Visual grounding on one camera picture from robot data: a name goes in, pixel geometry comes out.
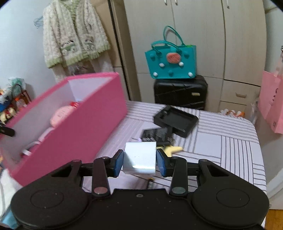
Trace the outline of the pink cardboard storage box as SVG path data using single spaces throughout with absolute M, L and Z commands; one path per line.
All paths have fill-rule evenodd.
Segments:
M 55 112 L 72 102 L 78 106 L 29 156 L 22 157 L 24 148 L 50 127 Z M 67 77 L 8 122 L 15 135 L 1 135 L 3 165 L 24 186 L 72 160 L 91 162 L 126 113 L 118 73 Z

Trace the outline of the pink paper shopping bag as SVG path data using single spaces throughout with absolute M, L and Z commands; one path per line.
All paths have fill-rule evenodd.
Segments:
M 263 72 L 258 108 L 276 134 L 282 134 L 282 57 L 275 72 Z

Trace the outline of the teal felt handbag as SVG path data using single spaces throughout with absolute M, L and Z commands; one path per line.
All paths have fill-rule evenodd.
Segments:
M 180 40 L 176 45 L 166 40 L 170 29 Z M 151 43 L 151 50 L 145 52 L 149 73 L 153 79 L 193 79 L 196 77 L 196 46 L 186 45 L 179 33 L 167 25 L 163 40 Z

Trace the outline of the round pink compact case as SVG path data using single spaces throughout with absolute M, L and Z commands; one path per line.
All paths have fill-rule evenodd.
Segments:
M 75 106 L 66 105 L 63 106 L 53 114 L 50 119 L 50 124 L 52 127 L 56 128 L 64 119 L 66 119 L 74 110 L 76 109 Z

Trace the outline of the black foam tray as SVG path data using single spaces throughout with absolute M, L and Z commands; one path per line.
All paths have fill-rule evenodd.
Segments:
M 171 127 L 174 134 L 187 138 L 199 119 L 195 115 L 167 105 L 153 116 L 153 121 L 160 127 Z

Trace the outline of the yellow star-shaped toy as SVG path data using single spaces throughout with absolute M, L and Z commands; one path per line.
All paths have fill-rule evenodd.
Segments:
M 172 157 L 173 153 L 181 152 L 183 150 L 183 147 L 180 146 L 160 146 L 156 148 L 162 149 L 163 152 L 167 155 L 167 157 Z

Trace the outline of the clutter on bedside cabinet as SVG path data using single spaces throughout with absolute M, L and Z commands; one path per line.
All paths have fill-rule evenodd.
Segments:
M 26 90 L 26 83 L 22 78 L 8 79 L 8 85 L 1 89 L 1 124 L 6 123 L 31 103 Z

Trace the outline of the black hard-shell suitcase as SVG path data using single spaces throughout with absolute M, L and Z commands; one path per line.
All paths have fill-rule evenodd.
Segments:
M 154 101 L 184 108 L 204 110 L 208 84 L 197 75 L 193 79 L 160 79 L 154 82 Z

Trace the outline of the small white box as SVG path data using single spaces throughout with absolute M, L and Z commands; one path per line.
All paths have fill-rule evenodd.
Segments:
M 127 142 L 123 162 L 125 174 L 155 174 L 156 142 Z

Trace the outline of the cream green knit cardigan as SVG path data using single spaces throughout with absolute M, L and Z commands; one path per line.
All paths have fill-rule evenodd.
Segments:
M 94 72 L 113 72 L 110 43 L 90 1 L 52 1 L 43 11 L 43 49 L 56 82 L 71 68 L 91 64 Z

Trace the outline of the black flat battery pack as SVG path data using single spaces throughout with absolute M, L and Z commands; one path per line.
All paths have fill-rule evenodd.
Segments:
M 145 129 L 142 132 L 141 140 L 143 142 L 156 142 L 159 146 L 170 146 L 174 143 L 171 127 Z

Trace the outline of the beige wooden wardrobe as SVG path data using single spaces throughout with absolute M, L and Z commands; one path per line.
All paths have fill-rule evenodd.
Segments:
M 167 25 L 196 46 L 197 73 L 208 83 L 206 110 L 244 111 L 258 97 L 267 41 L 262 1 L 111 1 L 111 8 L 129 36 L 142 102 L 154 102 L 145 52 Z

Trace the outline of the striped white tablecloth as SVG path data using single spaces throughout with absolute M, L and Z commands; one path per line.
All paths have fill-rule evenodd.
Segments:
M 145 129 L 155 128 L 153 116 L 163 109 L 161 104 L 127 102 L 128 113 L 97 157 L 112 157 L 127 142 L 136 142 Z M 183 108 L 198 117 L 199 122 L 187 138 L 174 135 L 174 145 L 182 147 L 177 157 L 197 163 L 208 159 L 214 164 L 266 191 L 266 176 L 254 125 L 241 117 Z

